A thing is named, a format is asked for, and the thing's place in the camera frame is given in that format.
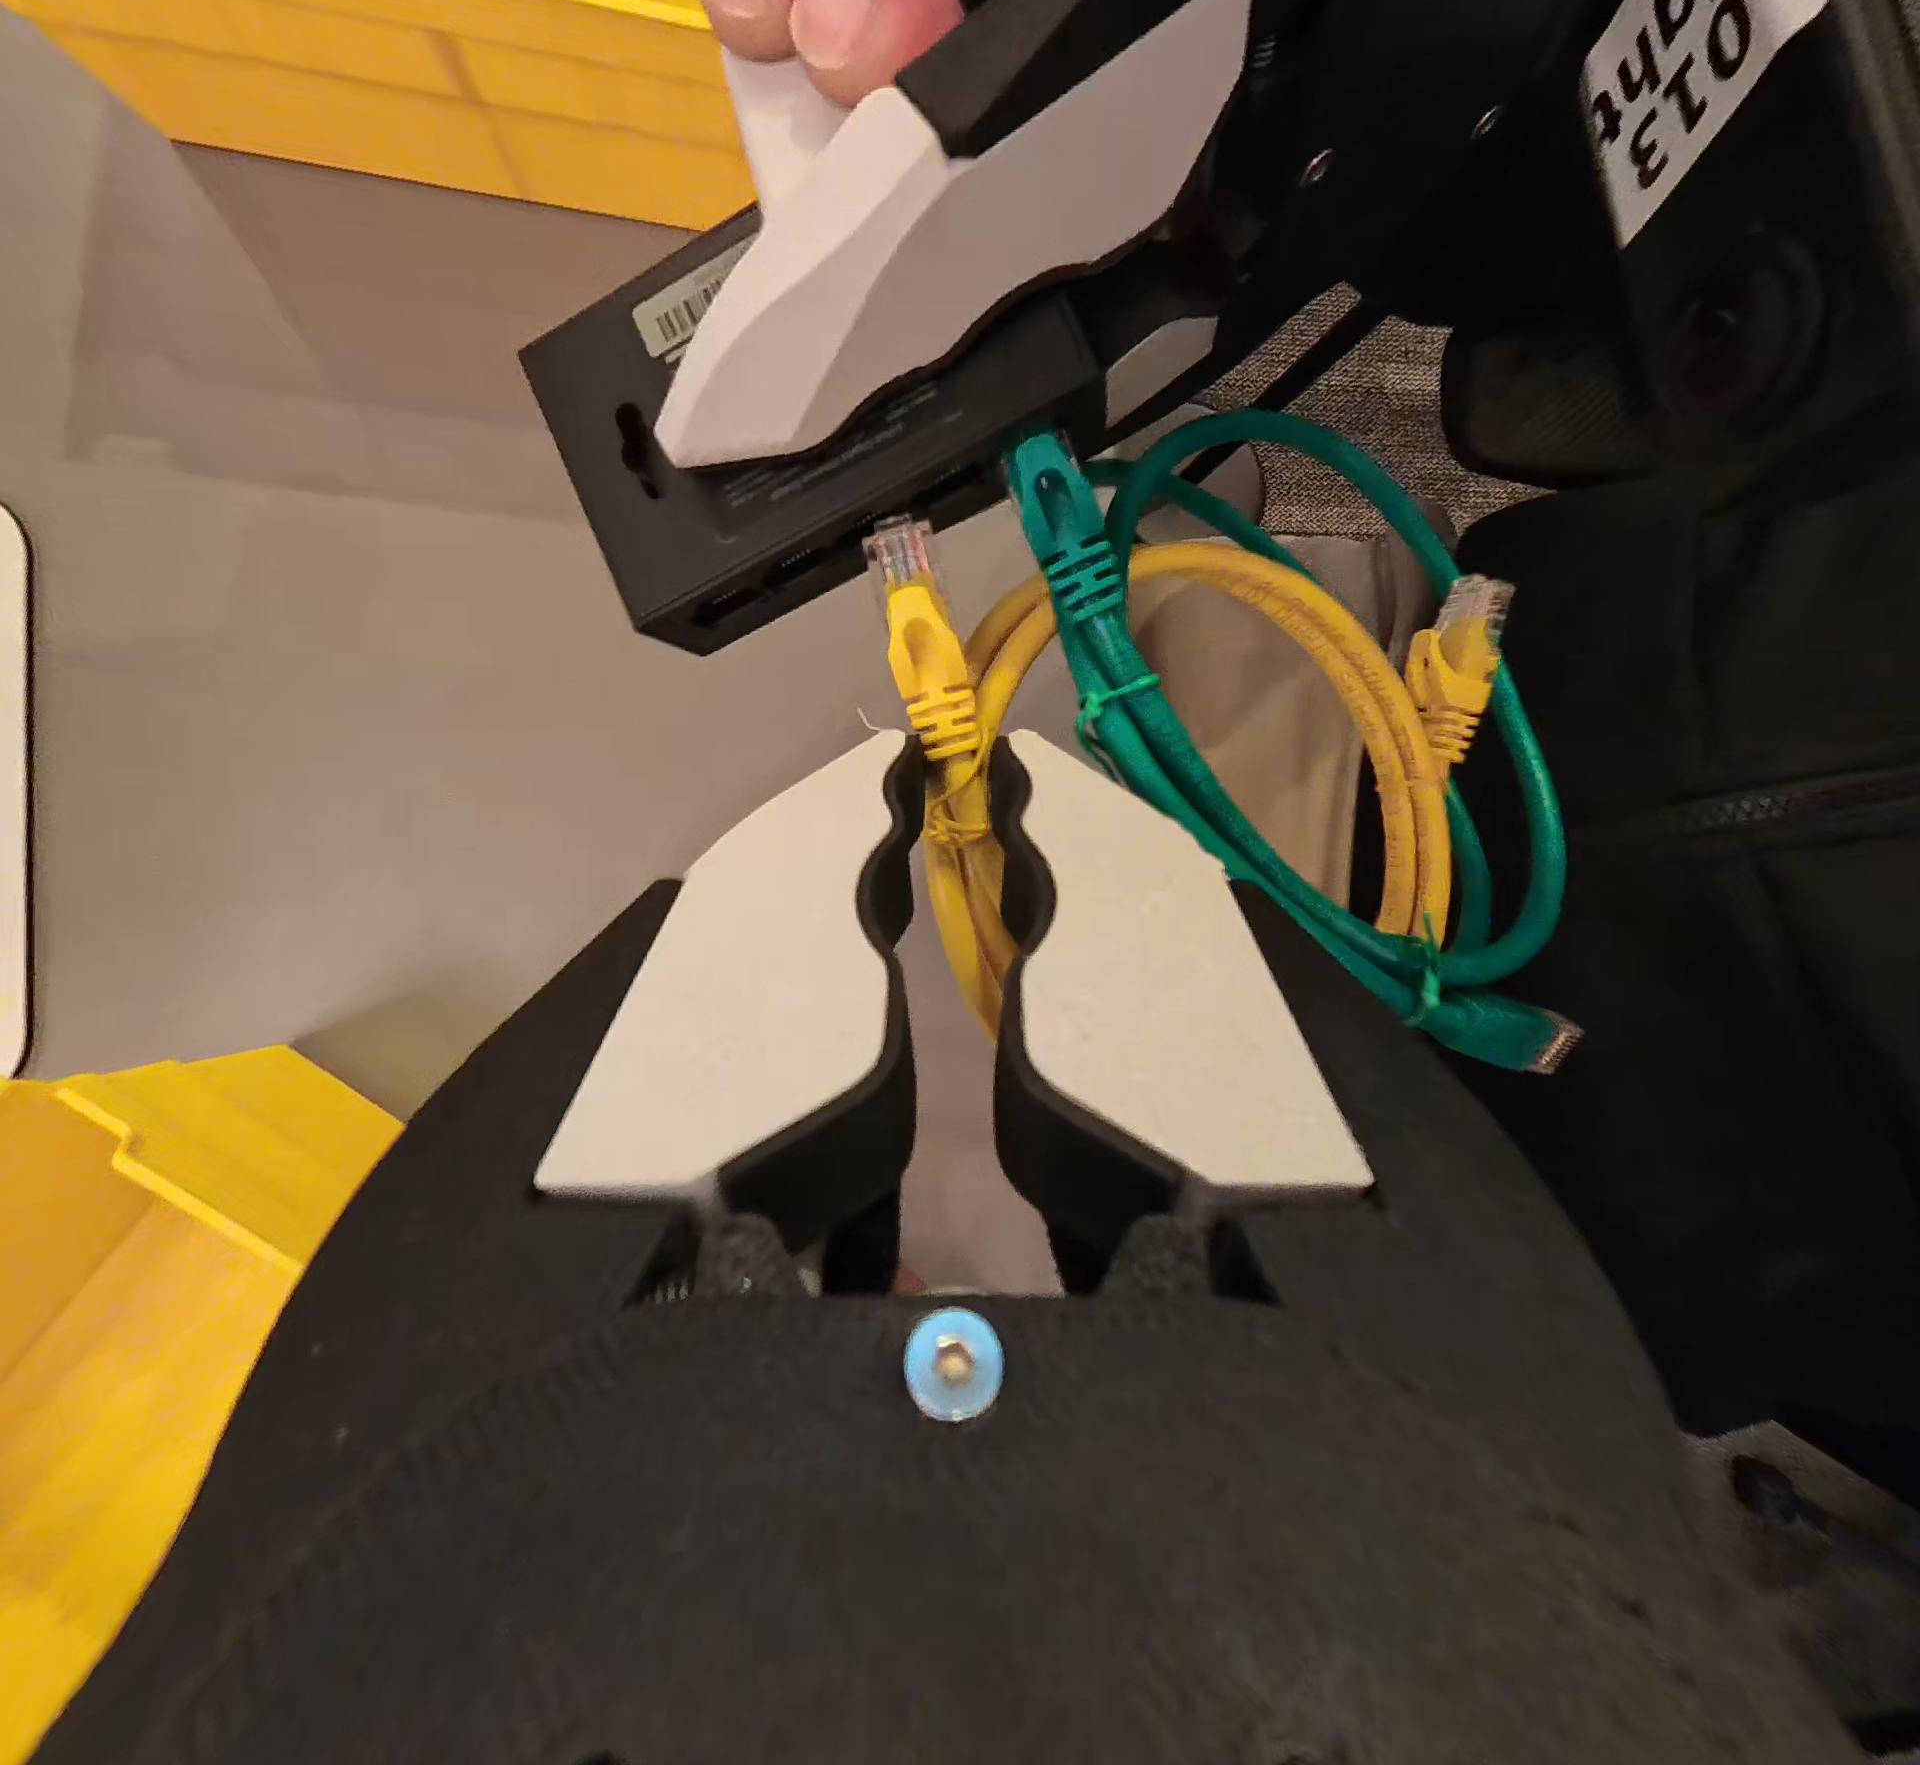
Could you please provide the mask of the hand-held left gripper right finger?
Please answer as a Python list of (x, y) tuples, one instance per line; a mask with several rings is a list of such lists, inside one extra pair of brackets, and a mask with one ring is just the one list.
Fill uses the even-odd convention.
[(997, 1162), (1042, 1214), (1362, 1197), (1374, 1175), (1235, 885), (1031, 730), (995, 745)]

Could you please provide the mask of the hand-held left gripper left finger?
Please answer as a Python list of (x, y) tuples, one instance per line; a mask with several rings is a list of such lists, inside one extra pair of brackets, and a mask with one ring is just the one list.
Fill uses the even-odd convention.
[(915, 743), (898, 728), (721, 833), (677, 884), (537, 1190), (689, 1205), (895, 1192), (915, 1132), (897, 959), (913, 845)]

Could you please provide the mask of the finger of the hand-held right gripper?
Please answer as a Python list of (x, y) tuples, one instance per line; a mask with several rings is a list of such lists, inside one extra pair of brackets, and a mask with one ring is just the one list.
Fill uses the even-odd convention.
[(1106, 371), (1106, 408), (1139, 410), (1211, 356), (1216, 316), (1175, 316), (1141, 334)]
[(1004, 299), (1138, 242), (1225, 112), (1250, 10), (1183, 3), (974, 157), (900, 87), (863, 97), (684, 345), (654, 423), (671, 465), (811, 452)]

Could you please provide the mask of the black network switch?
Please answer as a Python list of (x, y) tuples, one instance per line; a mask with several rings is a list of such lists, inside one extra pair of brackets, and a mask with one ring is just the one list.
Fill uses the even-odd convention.
[(1021, 435), (1108, 442), (1106, 376), (1069, 296), (1044, 289), (821, 448), (671, 462), (654, 437), (667, 386), (758, 227), (749, 204), (520, 350), (627, 619), (699, 656), (861, 577), (878, 522), (940, 532), (1002, 502), (1002, 457)]

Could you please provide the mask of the yellow plastic bin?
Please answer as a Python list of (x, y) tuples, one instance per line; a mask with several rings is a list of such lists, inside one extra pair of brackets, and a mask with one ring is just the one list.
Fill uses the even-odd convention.
[(1, 1085), (1, 1760), (125, 1626), (403, 1120), (291, 1046)]
[(699, 0), (3, 0), (192, 145), (701, 231), (753, 185)]

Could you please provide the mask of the grey woven fabric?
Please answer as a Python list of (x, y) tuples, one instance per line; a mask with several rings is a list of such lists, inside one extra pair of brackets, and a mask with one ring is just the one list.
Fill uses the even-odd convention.
[[(1210, 386), (1206, 408), (1241, 408), (1278, 381), (1293, 361), (1350, 308), (1347, 286), (1329, 289), (1285, 321), (1258, 350)], [(1379, 323), (1345, 358), (1285, 408), (1323, 423), (1369, 452), (1447, 530), (1462, 532), (1538, 489), (1476, 475), (1447, 448), (1437, 408), (1446, 334), (1397, 318)], [(1379, 509), (1317, 460), (1268, 445), (1241, 445), (1203, 480), (1223, 500), (1255, 510), (1277, 535), (1385, 537)]]

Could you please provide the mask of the person's beige trousers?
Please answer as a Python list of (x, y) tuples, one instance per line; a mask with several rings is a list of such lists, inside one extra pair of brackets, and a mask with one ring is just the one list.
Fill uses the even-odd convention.
[(1452, 911), (1449, 767), (1498, 668), (1479, 586), (1446, 604), (1449, 567), (1431, 582), (1431, 530), (1395, 487), (1387, 510), (1412, 545), (1332, 539), (1367, 572), (1372, 602), (1354, 604), (1317, 552), (1236, 500), (1141, 460), (1114, 475), (1108, 534), (1159, 684), (1131, 705), (1144, 718), (1164, 698), (1190, 741), (1154, 750), (1164, 810), (1349, 959), (1436, 956)]

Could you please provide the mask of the person's black jacket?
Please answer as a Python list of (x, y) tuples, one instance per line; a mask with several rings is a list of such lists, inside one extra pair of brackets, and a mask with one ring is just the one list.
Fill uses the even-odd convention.
[(1581, 1041), (1486, 1103), (1693, 1430), (1914, 1433), (1916, 433), (1479, 520), (1568, 840), (1513, 989)]

